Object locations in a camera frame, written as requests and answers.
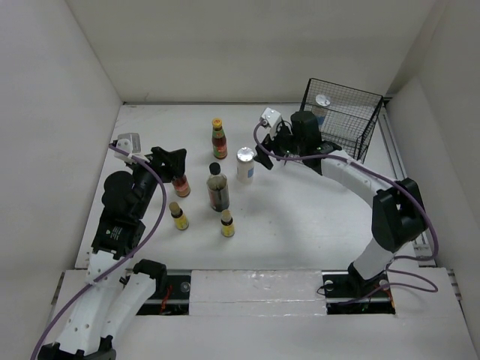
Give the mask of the red sauce bottle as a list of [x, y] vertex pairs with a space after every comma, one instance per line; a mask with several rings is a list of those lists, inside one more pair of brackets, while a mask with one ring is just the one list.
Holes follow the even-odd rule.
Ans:
[[178, 197], [187, 197], [191, 192], [191, 188], [186, 175], [173, 179], [172, 186]]

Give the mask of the small yellow bottle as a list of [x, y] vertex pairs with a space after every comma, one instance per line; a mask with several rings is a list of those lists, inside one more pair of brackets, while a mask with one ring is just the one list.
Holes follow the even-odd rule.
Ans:
[[235, 227], [233, 222], [233, 216], [229, 210], [223, 210], [220, 217], [221, 222], [221, 234], [225, 237], [232, 237], [235, 234]]
[[177, 230], [186, 230], [189, 227], [188, 219], [177, 202], [169, 204], [170, 214]]

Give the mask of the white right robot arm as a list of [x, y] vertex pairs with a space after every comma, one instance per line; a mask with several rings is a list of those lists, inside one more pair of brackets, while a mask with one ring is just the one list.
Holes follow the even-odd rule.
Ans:
[[256, 138], [255, 161], [266, 169], [273, 160], [301, 162], [364, 200], [371, 209], [372, 239], [349, 264], [339, 282], [323, 285], [326, 296], [349, 306], [372, 297], [391, 286], [381, 284], [390, 265], [401, 258], [399, 251], [432, 228], [419, 186], [411, 178], [395, 180], [365, 167], [338, 144], [324, 140], [317, 117], [298, 111], [291, 121], [269, 107], [259, 117], [258, 128], [267, 129], [264, 139]]

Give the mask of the yellow cap sauce bottle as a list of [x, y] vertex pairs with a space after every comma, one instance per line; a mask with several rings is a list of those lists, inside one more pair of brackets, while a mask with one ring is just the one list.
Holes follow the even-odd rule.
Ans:
[[224, 133], [223, 122], [220, 118], [214, 118], [211, 124], [213, 154], [217, 159], [224, 159], [227, 156], [227, 138]]

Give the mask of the white shaker blue label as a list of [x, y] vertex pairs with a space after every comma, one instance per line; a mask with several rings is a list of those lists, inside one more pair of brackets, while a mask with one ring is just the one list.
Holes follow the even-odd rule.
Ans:
[[315, 97], [315, 105], [312, 106], [312, 113], [315, 114], [318, 125], [321, 127], [329, 113], [330, 99], [324, 94], [318, 94]]

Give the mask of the dark soy sauce bottle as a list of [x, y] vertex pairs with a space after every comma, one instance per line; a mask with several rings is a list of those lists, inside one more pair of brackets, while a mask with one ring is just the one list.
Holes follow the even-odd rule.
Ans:
[[210, 175], [206, 181], [210, 205], [216, 212], [230, 207], [230, 195], [227, 177], [221, 172], [221, 165], [213, 162], [209, 165]]

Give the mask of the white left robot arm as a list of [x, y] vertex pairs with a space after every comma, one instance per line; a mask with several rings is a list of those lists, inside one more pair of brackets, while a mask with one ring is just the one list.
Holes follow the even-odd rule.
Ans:
[[109, 144], [126, 164], [103, 183], [103, 211], [91, 243], [84, 287], [54, 316], [32, 359], [115, 359], [115, 343], [150, 297], [167, 290], [164, 264], [141, 259], [127, 275], [132, 257], [155, 234], [143, 217], [156, 189], [185, 174], [187, 151], [154, 147], [147, 155]]

